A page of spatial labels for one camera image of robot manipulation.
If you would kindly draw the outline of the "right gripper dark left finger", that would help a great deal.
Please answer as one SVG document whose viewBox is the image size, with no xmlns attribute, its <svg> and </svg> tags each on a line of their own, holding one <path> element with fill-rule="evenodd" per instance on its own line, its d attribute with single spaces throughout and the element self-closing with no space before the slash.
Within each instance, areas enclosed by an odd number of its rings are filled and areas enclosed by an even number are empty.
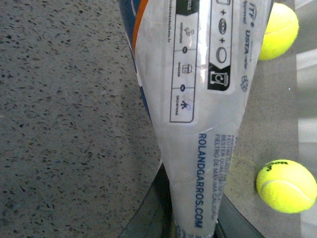
<svg viewBox="0 0 317 238">
<path fill-rule="evenodd" d="M 169 180 L 163 163 L 137 212 L 123 229 L 120 238 L 172 238 L 173 215 Z"/>
</svg>

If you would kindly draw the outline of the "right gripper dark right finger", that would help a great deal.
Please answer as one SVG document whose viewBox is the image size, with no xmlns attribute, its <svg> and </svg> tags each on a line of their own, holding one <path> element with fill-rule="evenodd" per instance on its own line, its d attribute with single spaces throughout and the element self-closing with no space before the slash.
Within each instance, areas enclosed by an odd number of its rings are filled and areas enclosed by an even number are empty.
<svg viewBox="0 0 317 238">
<path fill-rule="evenodd" d="M 215 227 L 215 238 L 257 238 L 258 230 L 236 209 L 224 194 Z"/>
</svg>

